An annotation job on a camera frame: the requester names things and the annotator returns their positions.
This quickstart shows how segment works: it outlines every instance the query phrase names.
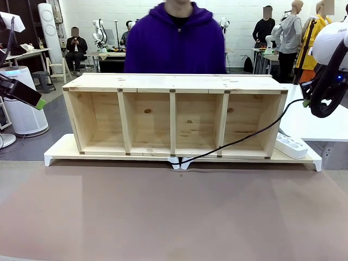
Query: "yellow jacket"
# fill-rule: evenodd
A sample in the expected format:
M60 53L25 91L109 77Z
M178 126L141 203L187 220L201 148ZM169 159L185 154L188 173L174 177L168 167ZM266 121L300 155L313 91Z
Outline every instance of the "yellow jacket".
M325 20L321 17L321 15L316 15L319 20L316 21L316 24L314 25L314 28L313 28L313 32L312 32L312 35L310 36L310 41L309 41L309 47L308 47L308 50L313 47L313 43L314 43L314 40L316 38L316 36L319 34L319 32L326 26L326 22ZM332 23L332 21L330 20L330 18L326 17L326 20L328 21L328 23ZM306 34L304 35L303 37L303 47L305 46L306 42L307 42L307 38L308 38L308 34L309 34L309 25L308 25L308 28L306 30ZM299 58L297 59L297 64L296 64L296 68L299 68L300 66L300 61L301 61L301 57L303 55L303 47L301 49L301 52L300 52L300 55L299 55ZM308 51L306 53L306 58L304 60L304 64L303 64L303 69L304 70L313 70L314 67L316 66L317 62L316 60L314 60L313 56L310 56L308 55Z

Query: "desk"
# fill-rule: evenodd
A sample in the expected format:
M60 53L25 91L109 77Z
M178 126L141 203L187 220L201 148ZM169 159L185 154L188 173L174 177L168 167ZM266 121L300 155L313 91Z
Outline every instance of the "desk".
M268 61L270 62L270 67L268 69L268 74L271 74L271 69L273 65L278 65L279 64L279 55L274 55L274 54L262 54L263 58L263 66L262 66L262 74L266 74L267 70L267 65Z
M299 85L284 84L289 89L285 106L291 101L303 98ZM329 116L320 119L304 108L301 102L292 104L284 115L280 129L287 136L304 141L324 141L321 157L323 166L327 163L335 142L348 142L348 109L339 105Z
M34 57L34 56L40 56L43 70L47 71L46 65L45 65L45 60L44 60L44 57L42 56L42 53L45 51L49 51L49 50L51 50L51 48L35 49L34 51L26 52L26 53L23 53L21 55L9 55L6 58L6 61L8 61L10 66L12 66L11 60L13 60L15 65L18 66L18 62L17 62L18 60L27 59L27 58Z
M122 61L124 62L126 60L126 53L116 53L116 52L110 52L110 53L92 52L92 53L85 54L85 56L92 57L93 66L96 69L96 72L99 72L99 58L101 60L106 60L107 57L118 57L118 58L124 57L125 59Z

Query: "wooden cubby shelf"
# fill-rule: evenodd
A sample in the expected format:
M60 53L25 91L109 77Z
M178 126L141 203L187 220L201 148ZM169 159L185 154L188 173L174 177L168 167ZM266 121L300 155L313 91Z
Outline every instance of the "wooden cubby shelf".
M274 122L287 89L269 76L86 73L63 88L81 154L194 157ZM209 158L265 159L279 123Z

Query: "black cable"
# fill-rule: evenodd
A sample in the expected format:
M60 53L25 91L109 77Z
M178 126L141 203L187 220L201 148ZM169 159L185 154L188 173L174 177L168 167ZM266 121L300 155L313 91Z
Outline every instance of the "black cable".
M12 47L12 40L13 40L13 36L14 36L14 28L15 28L15 17L12 17L11 20L11 32L10 32L10 37L9 37L9 41L7 43L7 50L6 50L6 54L4 56L4 58L0 61L0 67L4 64L4 62L6 61L7 56L9 55L9 52L11 50Z
M183 162L181 162L181 163L172 163L172 165L180 165L180 164L184 164L184 163L191 162L191 161L193 161L193 160L195 160L195 159L203 158L203 157L205 157L205 156L207 156L207 155L210 155L210 154L212 154L212 153L214 153L214 152L216 152L216 151L222 150L223 148L230 147L230 146L232 146L232 145L235 145L235 144L237 144L237 143L240 143L240 142L242 142L242 141L245 141L246 139L249 139L249 138L251 138L251 137L253 137L253 136L257 135L257 134L260 134L261 132L264 132L265 130L268 130L268 129L271 128L273 125L275 125L278 121L280 121L280 120L282 119L282 117L285 115L285 113L287 112L287 110L289 109L290 105L292 105L292 104L295 103L295 102L304 101L304 100L305 100L305 99L297 99L297 100L294 100L294 101L290 102L290 103L288 104L288 106L285 108L285 110L284 110L284 112L282 113L282 115L281 115L275 122L273 122L272 124L268 125L267 127L263 128L263 129L261 129L261 130L258 130L257 132L254 132L254 133L252 133L252 134L250 134L250 135L248 135L248 136L246 136L246 137L244 137L244 138L242 138L242 139L240 139L240 140L237 140L237 141L234 141L234 142L232 142L232 143L223 145L223 146L221 146L221 147L219 147L219 148L216 148L216 149L214 149L214 150L212 150L212 151L210 151L210 152L207 152L206 154L199 155L199 156L194 157L194 158L192 158L192 159L185 160L185 161L183 161Z

